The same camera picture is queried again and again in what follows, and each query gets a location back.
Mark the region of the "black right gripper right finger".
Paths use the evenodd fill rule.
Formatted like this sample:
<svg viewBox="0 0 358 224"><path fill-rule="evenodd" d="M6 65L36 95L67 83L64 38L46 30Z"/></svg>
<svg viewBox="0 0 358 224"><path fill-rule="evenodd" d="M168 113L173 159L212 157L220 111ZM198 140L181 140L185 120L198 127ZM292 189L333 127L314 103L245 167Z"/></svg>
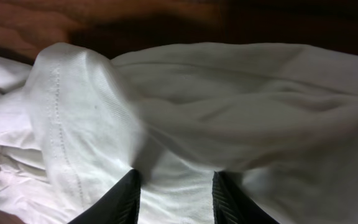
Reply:
<svg viewBox="0 0 358 224"><path fill-rule="evenodd" d="M225 172L215 172L212 186L215 224L278 224Z"/></svg>

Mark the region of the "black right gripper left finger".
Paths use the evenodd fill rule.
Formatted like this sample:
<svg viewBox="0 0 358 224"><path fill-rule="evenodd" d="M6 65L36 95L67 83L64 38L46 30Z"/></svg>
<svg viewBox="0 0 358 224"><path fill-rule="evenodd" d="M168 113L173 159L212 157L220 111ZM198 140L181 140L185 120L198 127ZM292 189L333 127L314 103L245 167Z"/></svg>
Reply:
<svg viewBox="0 0 358 224"><path fill-rule="evenodd" d="M132 169L69 224L137 224L140 194L140 173Z"/></svg>

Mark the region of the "white t-shirt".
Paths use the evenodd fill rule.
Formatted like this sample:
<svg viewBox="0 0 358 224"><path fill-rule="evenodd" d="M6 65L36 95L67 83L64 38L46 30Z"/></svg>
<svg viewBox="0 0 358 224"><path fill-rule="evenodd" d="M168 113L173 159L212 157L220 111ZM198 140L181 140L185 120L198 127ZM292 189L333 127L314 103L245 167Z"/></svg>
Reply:
<svg viewBox="0 0 358 224"><path fill-rule="evenodd" d="M214 222L213 175L279 223L358 223L358 56L176 44L0 57L0 210L68 223L130 170L139 223Z"/></svg>

